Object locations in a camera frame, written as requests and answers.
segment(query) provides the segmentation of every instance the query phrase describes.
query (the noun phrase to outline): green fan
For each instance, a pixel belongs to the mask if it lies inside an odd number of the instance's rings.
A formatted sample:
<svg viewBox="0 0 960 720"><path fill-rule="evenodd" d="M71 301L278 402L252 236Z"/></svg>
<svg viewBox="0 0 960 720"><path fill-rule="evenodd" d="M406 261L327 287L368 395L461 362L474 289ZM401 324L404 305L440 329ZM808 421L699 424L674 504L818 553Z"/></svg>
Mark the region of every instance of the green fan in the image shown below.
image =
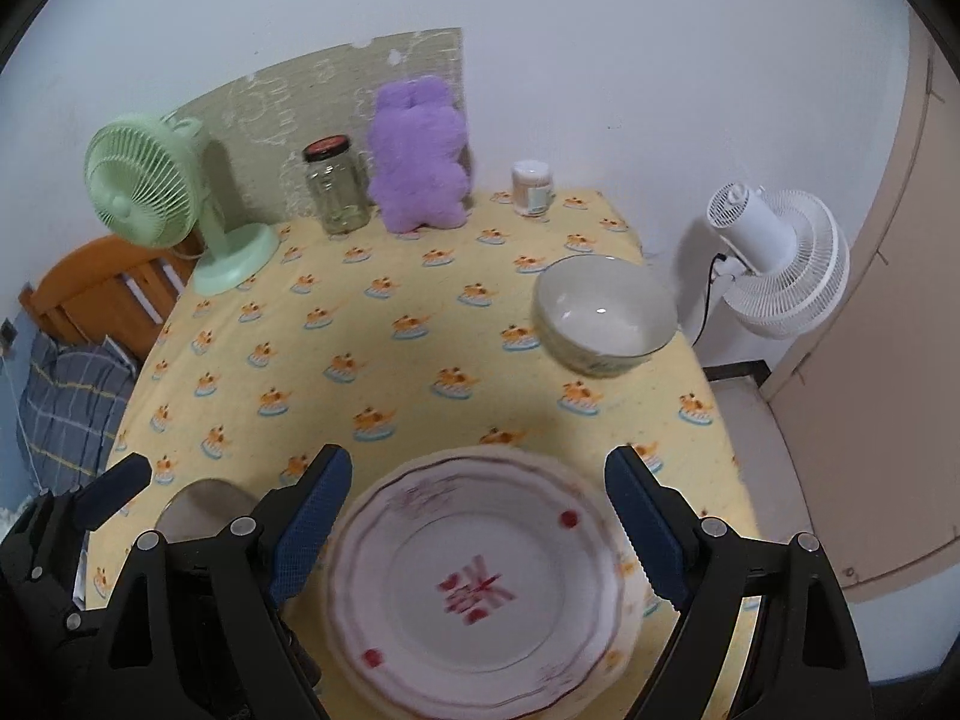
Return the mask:
<svg viewBox="0 0 960 720"><path fill-rule="evenodd" d="M86 150L86 190L100 220L132 244L169 248L194 225L206 251L193 271L198 295L217 295L270 262L280 239L265 224L224 230L200 156L209 135L198 119L124 116Z"/></svg>

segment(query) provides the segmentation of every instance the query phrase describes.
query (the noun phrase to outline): glass jar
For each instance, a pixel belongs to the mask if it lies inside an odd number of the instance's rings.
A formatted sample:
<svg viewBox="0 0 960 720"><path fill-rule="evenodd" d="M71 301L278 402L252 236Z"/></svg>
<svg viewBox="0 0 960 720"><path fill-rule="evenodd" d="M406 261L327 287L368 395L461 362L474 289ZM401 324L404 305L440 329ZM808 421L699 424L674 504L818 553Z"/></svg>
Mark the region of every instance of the glass jar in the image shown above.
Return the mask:
<svg viewBox="0 0 960 720"><path fill-rule="evenodd" d="M349 233L370 221L370 203L350 153L350 138L331 135L315 141L304 148L304 161L306 183L326 232Z"/></svg>

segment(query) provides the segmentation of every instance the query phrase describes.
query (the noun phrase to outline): table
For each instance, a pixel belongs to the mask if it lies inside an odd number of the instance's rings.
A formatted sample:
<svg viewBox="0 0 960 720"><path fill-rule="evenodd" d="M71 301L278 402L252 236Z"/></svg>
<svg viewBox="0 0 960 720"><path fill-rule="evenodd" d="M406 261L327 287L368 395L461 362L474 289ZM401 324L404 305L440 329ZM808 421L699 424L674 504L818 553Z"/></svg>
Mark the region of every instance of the table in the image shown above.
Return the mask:
<svg viewBox="0 0 960 720"><path fill-rule="evenodd" d="M475 196L458 230L393 236L374 218L329 237L301 218L280 237L270 264L236 290L203 299L188 286L161 332L113 452L148 457L154 480L92 536L89 601L109 597L128 546L184 485L223 478L259 497L293 483L328 442L352 455L352 495L409 459L486 442L552 455L603 488L608 450L633 443L702 515L757 535L682 333L636 370L589 382L539 347L538 271L584 251L642 261L634 230L598 191L561 191L539 220L520 218L499 193ZM312 578L285 614L323 669L325 705L334 720L377 717L325 648L319 587ZM707 717L733 697L752 608L745 602ZM623 716L675 619L669 603L650 605L627 675L591 717Z"/></svg>

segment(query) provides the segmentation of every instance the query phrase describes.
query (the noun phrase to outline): bed headboard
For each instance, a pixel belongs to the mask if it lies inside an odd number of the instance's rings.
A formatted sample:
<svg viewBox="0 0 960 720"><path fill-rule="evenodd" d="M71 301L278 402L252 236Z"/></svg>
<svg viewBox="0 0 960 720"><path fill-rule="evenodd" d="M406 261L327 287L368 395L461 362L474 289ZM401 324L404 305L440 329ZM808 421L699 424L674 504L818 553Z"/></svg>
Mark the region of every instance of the bed headboard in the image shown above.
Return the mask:
<svg viewBox="0 0 960 720"><path fill-rule="evenodd" d="M102 343L109 335L143 362L179 293L164 262L186 284L194 261L184 257L201 251L193 236L171 251L137 247L107 235L70 252L35 290L27 285L20 304L44 333L58 341Z"/></svg>

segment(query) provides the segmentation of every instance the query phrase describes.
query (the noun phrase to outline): blue plaid pillow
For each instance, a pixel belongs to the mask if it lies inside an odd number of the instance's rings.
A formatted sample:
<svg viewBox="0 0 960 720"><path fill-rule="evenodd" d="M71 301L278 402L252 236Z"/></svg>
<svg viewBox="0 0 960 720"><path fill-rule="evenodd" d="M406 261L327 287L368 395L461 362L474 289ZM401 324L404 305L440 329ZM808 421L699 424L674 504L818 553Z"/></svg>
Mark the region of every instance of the blue plaid pillow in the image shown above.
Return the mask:
<svg viewBox="0 0 960 720"><path fill-rule="evenodd" d="M37 333L19 443L42 487L59 495L103 472L137 374L133 358L110 338L62 346Z"/></svg>

